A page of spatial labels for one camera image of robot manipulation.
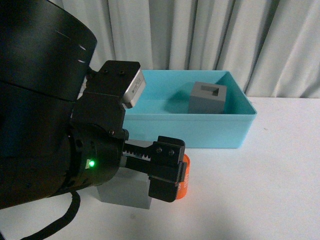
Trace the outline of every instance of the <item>light blue tray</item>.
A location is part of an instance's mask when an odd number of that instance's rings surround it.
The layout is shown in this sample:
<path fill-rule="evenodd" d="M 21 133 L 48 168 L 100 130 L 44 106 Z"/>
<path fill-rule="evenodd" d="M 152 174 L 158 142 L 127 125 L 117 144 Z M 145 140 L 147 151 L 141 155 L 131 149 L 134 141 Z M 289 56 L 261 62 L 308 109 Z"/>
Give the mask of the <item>light blue tray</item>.
<path fill-rule="evenodd" d="M 126 110 L 130 139 L 182 139 L 187 148 L 239 148 L 257 111 L 228 71 L 144 70 L 146 87 Z M 195 82 L 227 86 L 224 114 L 188 114 Z"/>

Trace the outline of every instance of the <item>gray cube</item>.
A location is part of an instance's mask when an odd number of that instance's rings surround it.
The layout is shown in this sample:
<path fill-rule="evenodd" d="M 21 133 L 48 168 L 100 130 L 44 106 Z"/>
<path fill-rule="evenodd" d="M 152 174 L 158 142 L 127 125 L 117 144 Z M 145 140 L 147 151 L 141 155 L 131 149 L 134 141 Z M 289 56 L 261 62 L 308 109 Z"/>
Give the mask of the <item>gray cube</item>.
<path fill-rule="evenodd" d="M 190 94 L 189 114 L 223 114 L 227 86 L 196 81 Z"/>
<path fill-rule="evenodd" d="M 149 185 L 147 174 L 120 167 L 111 180 L 96 188 L 101 202 L 150 209 Z"/>

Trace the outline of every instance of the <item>gray block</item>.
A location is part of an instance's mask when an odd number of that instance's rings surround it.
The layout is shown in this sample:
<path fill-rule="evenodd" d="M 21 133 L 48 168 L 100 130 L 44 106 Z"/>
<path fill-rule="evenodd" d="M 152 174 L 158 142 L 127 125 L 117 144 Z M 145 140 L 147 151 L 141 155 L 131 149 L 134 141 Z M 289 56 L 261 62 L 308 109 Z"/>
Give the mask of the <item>gray block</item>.
<path fill-rule="evenodd" d="M 196 81 L 190 94 L 189 114 L 223 114 L 227 86 Z"/>
<path fill-rule="evenodd" d="M 101 202 L 150 209 L 149 185 L 147 174 L 120 167 L 111 180 L 96 188 Z"/>

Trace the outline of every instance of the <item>curtain fold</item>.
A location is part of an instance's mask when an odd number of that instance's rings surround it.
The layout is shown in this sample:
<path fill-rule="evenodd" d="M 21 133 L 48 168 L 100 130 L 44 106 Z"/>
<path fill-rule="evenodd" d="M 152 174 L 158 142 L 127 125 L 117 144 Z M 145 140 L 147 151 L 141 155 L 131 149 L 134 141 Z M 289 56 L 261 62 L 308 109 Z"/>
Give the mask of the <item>curtain fold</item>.
<path fill-rule="evenodd" d="M 320 98 L 320 0 L 53 2 L 97 37 L 95 70 L 227 70 L 248 96 Z"/>

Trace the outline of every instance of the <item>bolt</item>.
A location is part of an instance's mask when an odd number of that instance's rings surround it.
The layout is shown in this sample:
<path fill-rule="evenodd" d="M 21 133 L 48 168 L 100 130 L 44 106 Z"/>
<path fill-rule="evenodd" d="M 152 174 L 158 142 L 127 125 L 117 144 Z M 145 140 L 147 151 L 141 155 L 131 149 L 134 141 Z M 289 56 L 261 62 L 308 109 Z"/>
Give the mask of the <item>bolt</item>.
<path fill-rule="evenodd" d="M 162 148 L 158 147 L 155 151 L 156 151 L 157 154 L 160 154 L 162 152 Z"/>
<path fill-rule="evenodd" d="M 115 131 L 112 130 L 112 129 L 110 129 L 110 130 L 109 130 L 109 135 L 110 135 L 110 136 L 113 136 L 114 134 L 115 134 Z"/>
<path fill-rule="evenodd" d="M 172 149 L 169 151 L 169 156 L 173 156 L 175 154 L 175 151 L 173 151 Z"/>

